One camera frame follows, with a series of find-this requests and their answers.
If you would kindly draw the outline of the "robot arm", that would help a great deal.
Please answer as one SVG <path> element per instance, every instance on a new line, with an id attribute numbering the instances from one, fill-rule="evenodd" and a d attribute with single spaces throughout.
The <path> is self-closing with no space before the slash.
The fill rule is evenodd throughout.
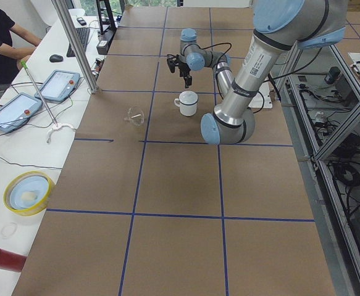
<path id="1" fill-rule="evenodd" d="M 185 84 L 190 71 L 213 69 L 223 101 L 201 119 L 201 134 L 208 144 L 235 144 L 248 140 L 255 121 L 249 107 L 277 59 L 293 45 L 300 49 L 326 47 L 345 35 L 347 1 L 255 1 L 253 37 L 236 76 L 224 53 L 201 49 L 196 31 L 182 30 L 176 66 Z"/>

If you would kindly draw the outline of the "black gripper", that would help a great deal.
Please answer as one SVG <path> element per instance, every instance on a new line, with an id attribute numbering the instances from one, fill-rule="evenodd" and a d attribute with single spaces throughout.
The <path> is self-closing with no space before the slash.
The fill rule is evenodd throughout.
<path id="1" fill-rule="evenodd" d="M 193 81 L 192 76 L 190 75 L 191 69 L 187 63 L 182 61 L 178 62 L 178 69 L 180 70 L 180 77 L 182 77 L 185 82 L 185 88 L 189 88 Z"/>

